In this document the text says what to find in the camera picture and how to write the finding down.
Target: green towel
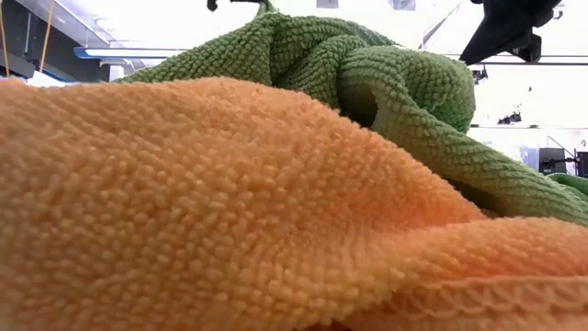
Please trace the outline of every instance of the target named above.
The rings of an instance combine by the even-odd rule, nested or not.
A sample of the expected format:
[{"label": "green towel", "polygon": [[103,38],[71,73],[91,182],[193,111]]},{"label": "green towel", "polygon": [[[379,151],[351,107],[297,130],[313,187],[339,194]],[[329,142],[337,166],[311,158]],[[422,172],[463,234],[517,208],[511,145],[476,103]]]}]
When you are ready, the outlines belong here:
[{"label": "green towel", "polygon": [[266,13],[120,82],[206,76],[299,90],[341,109],[499,215],[588,224],[588,203],[466,135],[475,109],[473,79],[444,56],[406,50],[341,19]]},{"label": "green towel", "polygon": [[568,174],[551,174],[549,179],[556,181],[563,188],[588,202],[588,179]]},{"label": "green towel", "polygon": [[276,13],[276,12],[278,12],[277,8],[269,0],[265,0],[259,4],[259,10],[257,10],[256,17],[260,17],[265,13]]}]

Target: orange fabric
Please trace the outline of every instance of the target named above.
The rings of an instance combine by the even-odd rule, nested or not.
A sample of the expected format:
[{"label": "orange fabric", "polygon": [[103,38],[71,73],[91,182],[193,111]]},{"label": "orange fabric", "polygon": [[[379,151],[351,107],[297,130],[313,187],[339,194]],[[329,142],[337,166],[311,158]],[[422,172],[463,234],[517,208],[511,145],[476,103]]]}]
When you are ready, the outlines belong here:
[{"label": "orange fabric", "polygon": [[301,93],[0,90],[3,330],[588,327],[587,229],[490,220]]}]

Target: towel fold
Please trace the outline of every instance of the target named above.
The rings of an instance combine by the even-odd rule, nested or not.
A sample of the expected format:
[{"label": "towel fold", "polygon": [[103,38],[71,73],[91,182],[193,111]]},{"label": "towel fold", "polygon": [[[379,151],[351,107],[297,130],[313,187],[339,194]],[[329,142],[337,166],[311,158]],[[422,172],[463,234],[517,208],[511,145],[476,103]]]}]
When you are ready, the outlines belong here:
[{"label": "towel fold", "polygon": [[568,174],[551,174],[549,179],[559,183],[563,188],[588,202],[588,179]]},{"label": "towel fold", "polygon": [[490,220],[302,93],[0,90],[2,330],[588,327],[588,229]]},{"label": "towel fold", "polygon": [[335,18],[267,13],[120,82],[228,76],[303,91],[407,150],[479,207],[588,224],[588,202],[470,139],[471,72]]}]

